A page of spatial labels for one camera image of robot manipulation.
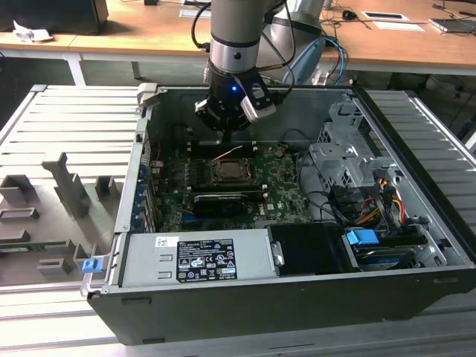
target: blue cable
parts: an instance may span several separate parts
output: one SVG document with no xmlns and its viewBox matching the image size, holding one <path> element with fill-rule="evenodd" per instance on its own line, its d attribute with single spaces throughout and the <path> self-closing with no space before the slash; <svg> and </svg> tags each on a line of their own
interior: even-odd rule
<svg viewBox="0 0 476 357">
<path fill-rule="evenodd" d="M 344 73 L 344 68 L 345 68 L 345 57 L 344 57 L 344 51 L 342 50 L 342 47 L 335 42 L 333 39 L 330 39 L 329 37 L 325 37 L 326 41 L 332 43 L 335 48 L 338 49 L 339 54 L 341 55 L 341 71 L 339 72 L 339 77 L 337 77 L 337 80 L 334 83 L 334 86 L 338 85 L 339 80 L 342 77 L 342 74 Z"/>
</svg>

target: motherboard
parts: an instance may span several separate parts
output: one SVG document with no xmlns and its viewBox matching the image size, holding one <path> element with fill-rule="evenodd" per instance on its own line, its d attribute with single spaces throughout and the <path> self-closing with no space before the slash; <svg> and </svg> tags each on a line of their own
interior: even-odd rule
<svg viewBox="0 0 476 357">
<path fill-rule="evenodd" d="M 159 232 L 312 222 L 286 145 L 248 144 L 205 157 L 210 155 L 215 152 L 192 147 L 161 158 L 163 167 L 155 177 Z"/>
</svg>

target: green circuit board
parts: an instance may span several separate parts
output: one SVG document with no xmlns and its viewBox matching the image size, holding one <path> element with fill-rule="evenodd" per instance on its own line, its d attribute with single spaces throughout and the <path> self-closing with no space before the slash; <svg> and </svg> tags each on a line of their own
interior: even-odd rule
<svg viewBox="0 0 476 357">
<path fill-rule="evenodd" d="M 159 232 L 265 228 L 275 223 L 312 221 L 307 203 L 295 182 L 292 154 L 278 145 L 258 146 L 254 157 L 246 159 L 253 180 L 267 186 L 265 199 L 249 202 L 247 214 L 232 219 L 196 219 L 193 216 L 193 195 L 187 190 L 186 167 L 207 166 L 210 162 L 190 159 L 177 152 L 164 159 L 167 169 L 160 177 L 157 190 L 162 212 Z"/>
</svg>

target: warning label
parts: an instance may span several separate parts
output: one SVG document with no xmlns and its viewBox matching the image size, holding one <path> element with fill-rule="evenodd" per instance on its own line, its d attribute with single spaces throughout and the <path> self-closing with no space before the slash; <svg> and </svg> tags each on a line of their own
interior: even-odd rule
<svg viewBox="0 0 476 357">
<path fill-rule="evenodd" d="M 232 239 L 178 242 L 177 280 L 180 283 L 228 279 L 237 279 Z"/>
</svg>

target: computer case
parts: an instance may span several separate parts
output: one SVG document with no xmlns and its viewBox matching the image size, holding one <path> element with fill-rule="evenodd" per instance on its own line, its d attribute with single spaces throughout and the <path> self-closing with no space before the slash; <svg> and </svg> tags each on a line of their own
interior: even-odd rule
<svg viewBox="0 0 476 357">
<path fill-rule="evenodd" d="M 0 30 L 12 30 L 13 20 L 50 33 L 97 35 L 109 15 L 106 0 L 0 0 Z"/>
</svg>

